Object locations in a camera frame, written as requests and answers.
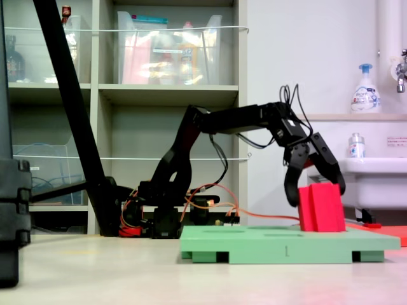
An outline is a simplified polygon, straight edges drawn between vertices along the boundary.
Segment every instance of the pump bottle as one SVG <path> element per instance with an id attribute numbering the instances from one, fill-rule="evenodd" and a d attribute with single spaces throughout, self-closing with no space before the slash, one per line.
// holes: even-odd
<path id="1" fill-rule="evenodd" d="M 356 87 L 350 105 L 352 113 L 380 113 L 382 111 L 379 92 L 369 76 L 369 70 L 372 67 L 371 64 L 359 66 L 359 69 L 362 70 L 362 79 Z"/>

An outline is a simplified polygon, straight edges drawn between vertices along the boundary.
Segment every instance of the green platform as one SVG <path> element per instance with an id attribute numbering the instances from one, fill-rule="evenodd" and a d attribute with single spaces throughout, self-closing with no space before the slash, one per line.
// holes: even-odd
<path id="1" fill-rule="evenodd" d="M 230 264 L 334 264 L 383 262 L 400 239 L 347 228 L 342 233 L 302 232 L 298 226 L 184 226 L 181 256 Z"/>

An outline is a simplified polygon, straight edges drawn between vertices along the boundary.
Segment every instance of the storage container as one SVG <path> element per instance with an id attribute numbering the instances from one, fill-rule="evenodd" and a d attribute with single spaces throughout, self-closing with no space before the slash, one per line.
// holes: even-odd
<path id="1" fill-rule="evenodd" d="M 30 163 L 33 194 L 84 180 L 73 138 L 66 145 L 13 145 L 13 155 L 15 159 L 24 159 Z M 79 191 L 34 205 L 84 205 L 83 193 Z"/>
<path id="2" fill-rule="evenodd" d="M 208 27 L 219 27 L 212 16 Z M 139 31 L 129 13 L 118 12 L 118 82 L 141 85 L 219 85 L 220 29 Z"/>
<path id="3" fill-rule="evenodd" d="M 80 83 L 90 82 L 91 32 L 80 32 L 89 29 L 81 16 L 69 17 L 66 24 L 66 38 L 71 51 L 76 74 Z M 15 52 L 24 61 L 24 71 L 19 77 L 11 78 L 10 69 L 15 67 L 8 61 L 9 81 L 32 83 L 57 83 L 48 48 L 40 30 L 6 29 L 5 34 L 15 40 Z"/>

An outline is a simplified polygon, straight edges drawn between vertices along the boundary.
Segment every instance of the sink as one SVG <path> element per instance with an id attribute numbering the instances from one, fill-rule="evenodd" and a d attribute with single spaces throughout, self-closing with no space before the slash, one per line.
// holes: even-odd
<path id="1" fill-rule="evenodd" d="M 345 207 L 407 210 L 407 158 L 346 158 L 339 166 Z M 309 183 L 326 181 L 314 166 L 307 175 Z"/>

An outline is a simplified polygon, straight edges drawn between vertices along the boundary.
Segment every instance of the orange wire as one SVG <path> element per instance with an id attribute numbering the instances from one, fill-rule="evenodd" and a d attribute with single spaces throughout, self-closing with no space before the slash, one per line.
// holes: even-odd
<path id="1" fill-rule="evenodd" d="M 233 206 L 233 208 L 230 209 L 230 211 L 228 213 L 226 213 L 227 215 L 230 215 L 231 211 L 234 209 L 239 210 L 239 212 L 243 212 L 247 215 L 253 216 L 253 217 L 260 217 L 260 218 L 274 218 L 274 219 L 290 219 L 290 220 L 297 220 L 300 221 L 300 219 L 298 217 L 294 217 L 294 216 L 285 216 L 285 215 L 263 215 L 263 214 L 256 214 L 256 213 L 252 213 L 249 212 L 247 210 L 244 210 L 243 208 L 237 208 L 233 203 L 230 202 L 222 202 L 222 203 L 217 203 L 215 205 L 212 205 L 211 207 L 200 207 L 199 205 L 194 204 L 193 202 L 191 202 L 189 199 L 185 198 L 187 201 L 187 204 L 193 205 L 194 207 L 197 208 L 202 208 L 202 209 L 210 209 L 210 208 L 216 208 L 216 207 L 220 207 L 222 205 L 231 205 Z"/>
<path id="2" fill-rule="evenodd" d="M 136 192 L 132 195 L 132 197 L 133 197 L 133 198 L 136 197 L 138 193 L 139 193 L 139 192 L 136 191 Z M 120 222 L 121 222 L 121 224 L 122 224 L 123 226 L 136 227 L 136 226 L 132 226 L 131 224 L 128 224 L 128 223 L 125 221 L 125 219 L 123 218 L 123 212 L 126 210 L 126 207 L 127 207 L 127 205 L 128 205 L 129 203 L 130 203 L 130 200 L 126 200 L 125 204 L 123 205 L 123 210 L 121 211 L 121 215 L 120 215 Z"/>
<path id="3" fill-rule="evenodd" d="M 183 213 L 181 214 L 181 220 L 180 220 L 179 222 L 182 222 L 182 221 L 183 221 L 184 216 L 185 216 L 185 212 L 186 212 L 186 208 L 188 207 L 188 205 L 189 205 L 190 203 L 192 203 L 191 200 L 192 200 L 192 198 L 194 197 L 194 195 L 195 195 L 201 188 L 207 187 L 207 186 L 219 186 L 220 188 L 224 189 L 226 192 L 228 192 L 228 193 L 233 197 L 233 200 L 235 201 L 235 205 L 234 205 L 234 206 L 235 206 L 235 207 L 238 207 L 238 200 L 237 200 L 236 195 L 235 195 L 231 190 L 229 190 L 226 186 L 222 186 L 221 184 L 217 184 L 217 183 L 203 184 L 203 185 L 201 185 L 200 187 L 196 188 L 196 189 L 193 191 L 193 193 L 191 194 L 191 196 L 186 200 L 186 204 L 185 204 Z"/>

